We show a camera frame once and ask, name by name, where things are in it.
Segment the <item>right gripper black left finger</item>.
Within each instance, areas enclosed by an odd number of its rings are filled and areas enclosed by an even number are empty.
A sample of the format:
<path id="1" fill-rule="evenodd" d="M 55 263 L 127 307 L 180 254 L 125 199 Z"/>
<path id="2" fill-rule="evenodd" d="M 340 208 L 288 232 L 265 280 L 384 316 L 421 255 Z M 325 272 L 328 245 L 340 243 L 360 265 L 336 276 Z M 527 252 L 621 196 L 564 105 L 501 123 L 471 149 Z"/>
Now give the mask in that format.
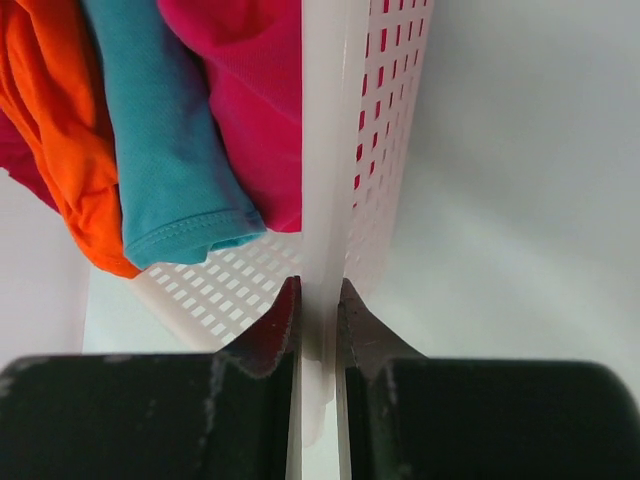
<path id="1" fill-rule="evenodd" d="M 300 282 L 216 352 L 37 356 L 1 374 L 5 479 L 282 479 Z"/>

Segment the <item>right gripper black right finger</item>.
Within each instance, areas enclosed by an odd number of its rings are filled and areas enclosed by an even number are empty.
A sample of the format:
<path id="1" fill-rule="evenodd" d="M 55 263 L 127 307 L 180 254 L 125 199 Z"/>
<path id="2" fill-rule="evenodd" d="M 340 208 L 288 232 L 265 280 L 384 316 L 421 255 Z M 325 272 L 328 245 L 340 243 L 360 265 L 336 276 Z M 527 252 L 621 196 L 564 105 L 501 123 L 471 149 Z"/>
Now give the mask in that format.
<path id="1" fill-rule="evenodd" d="M 607 367 L 426 356 L 341 287 L 355 479 L 635 479 L 639 410 Z"/>

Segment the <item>white perforated plastic basket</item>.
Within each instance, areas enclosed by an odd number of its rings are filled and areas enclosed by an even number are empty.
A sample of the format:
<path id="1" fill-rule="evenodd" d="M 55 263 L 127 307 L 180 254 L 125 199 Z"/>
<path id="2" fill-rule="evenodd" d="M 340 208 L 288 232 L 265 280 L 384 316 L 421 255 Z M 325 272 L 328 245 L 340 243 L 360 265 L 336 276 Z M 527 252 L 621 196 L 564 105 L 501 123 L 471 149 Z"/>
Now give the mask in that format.
<path id="1" fill-rule="evenodd" d="M 299 276 L 302 442 L 333 437 L 340 285 L 350 280 L 365 295 L 383 274 L 432 11 L 429 1 L 305 2 L 302 230 L 193 266 L 158 264 L 131 281 L 93 271 L 85 350 L 218 350 Z"/>

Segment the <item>crimson red t shirt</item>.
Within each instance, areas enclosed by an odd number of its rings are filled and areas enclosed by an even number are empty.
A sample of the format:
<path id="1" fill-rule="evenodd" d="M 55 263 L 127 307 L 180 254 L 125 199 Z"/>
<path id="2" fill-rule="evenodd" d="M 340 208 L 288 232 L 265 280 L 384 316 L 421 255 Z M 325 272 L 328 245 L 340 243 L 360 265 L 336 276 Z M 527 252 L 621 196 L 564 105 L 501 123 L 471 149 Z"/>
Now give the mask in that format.
<path id="1" fill-rule="evenodd" d="M 101 60 L 90 25 L 103 76 Z M 301 5 L 153 1 L 206 80 L 231 170 L 266 229 L 301 226 Z"/>

